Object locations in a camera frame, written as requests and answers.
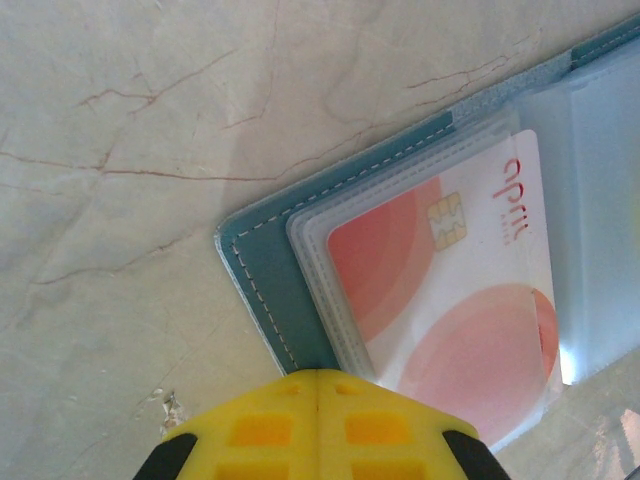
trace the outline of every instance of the card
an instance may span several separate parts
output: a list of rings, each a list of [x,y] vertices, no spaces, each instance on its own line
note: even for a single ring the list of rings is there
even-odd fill
[[[558,338],[533,131],[339,226],[327,248],[379,383],[489,444],[535,410]]]

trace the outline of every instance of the marble surface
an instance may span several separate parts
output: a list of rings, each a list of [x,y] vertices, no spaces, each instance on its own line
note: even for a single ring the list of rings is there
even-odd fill
[[[639,8],[0,0],[0,478],[131,478],[168,391],[199,413],[277,378],[215,226]],[[640,462],[625,362],[502,454],[516,478]]]

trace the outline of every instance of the black rubber edge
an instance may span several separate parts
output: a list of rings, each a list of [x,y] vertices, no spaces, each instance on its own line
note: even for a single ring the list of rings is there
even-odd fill
[[[153,449],[133,480],[177,480],[180,470],[198,441],[192,433],[183,433]]]
[[[442,436],[468,480],[511,480],[480,440],[457,430],[448,430]]]

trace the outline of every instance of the yellow object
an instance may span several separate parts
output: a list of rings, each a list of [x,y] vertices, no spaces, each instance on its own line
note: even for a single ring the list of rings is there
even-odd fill
[[[306,370],[184,423],[177,480],[467,479],[442,433],[469,424],[333,370]]]

